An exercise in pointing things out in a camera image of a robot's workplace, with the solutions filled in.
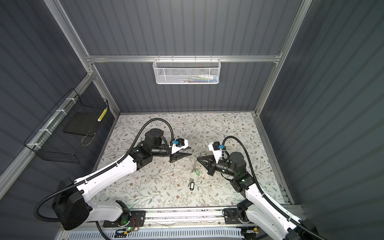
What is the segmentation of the black headed key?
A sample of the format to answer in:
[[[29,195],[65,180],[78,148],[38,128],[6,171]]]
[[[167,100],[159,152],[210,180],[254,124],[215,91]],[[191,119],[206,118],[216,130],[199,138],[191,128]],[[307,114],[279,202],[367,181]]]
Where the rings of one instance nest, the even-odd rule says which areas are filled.
[[[193,178],[190,178],[190,182],[189,182],[189,189],[191,191],[193,191],[195,188],[195,182],[194,182],[194,179]]]

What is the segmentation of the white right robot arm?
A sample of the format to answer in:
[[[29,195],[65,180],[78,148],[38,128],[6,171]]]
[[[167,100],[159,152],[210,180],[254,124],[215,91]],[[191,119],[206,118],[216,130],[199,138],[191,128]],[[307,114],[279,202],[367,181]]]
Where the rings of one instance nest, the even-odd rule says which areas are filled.
[[[209,175],[218,172],[231,176],[230,184],[245,199],[237,204],[237,215],[242,222],[260,227],[273,240],[324,240],[310,220],[302,220],[265,193],[246,169],[244,156],[239,152],[229,155],[227,161],[215,156],[198,157],[197,161]]]

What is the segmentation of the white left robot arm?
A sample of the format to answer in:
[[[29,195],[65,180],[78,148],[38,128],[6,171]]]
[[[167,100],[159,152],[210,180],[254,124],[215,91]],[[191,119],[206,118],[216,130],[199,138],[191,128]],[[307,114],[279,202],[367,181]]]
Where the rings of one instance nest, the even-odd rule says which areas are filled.
[[[167,143],[162,130],[151,129],[146,132],[144,141],[112,164],[75,181],[61,181],[59,190],[73,183],[77,186],[55,196],[52,208],[67,231],[85,222],[109,221],[120,227],[130,225],[134,222],[133,217],[123,201],[115,200],[102,205],[93,201],[93,197],[122,177],[151,163],[153,157],[168,157],[170,163],[174,163],[190,156],[186,153],[188,149],[188,140],[178,138]]]

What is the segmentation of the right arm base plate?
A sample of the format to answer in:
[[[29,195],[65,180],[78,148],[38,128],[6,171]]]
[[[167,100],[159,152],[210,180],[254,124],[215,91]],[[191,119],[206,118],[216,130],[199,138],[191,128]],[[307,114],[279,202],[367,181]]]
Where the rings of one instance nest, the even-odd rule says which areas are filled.
[[[222,215],[226,225],[256,225],[255,223],[249,221],[245,214],[237,208],[224,208],[222,210]]]

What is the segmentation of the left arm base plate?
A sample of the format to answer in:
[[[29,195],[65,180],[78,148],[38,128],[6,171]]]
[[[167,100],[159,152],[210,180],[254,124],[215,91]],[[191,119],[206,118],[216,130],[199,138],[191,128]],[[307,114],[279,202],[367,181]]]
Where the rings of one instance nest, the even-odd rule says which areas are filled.
[[[124,212],[121,217],[116,221],[104,221],[104,228],[139,228],[144,225],[146,219],[146,211],[130,211],[130,213]]]

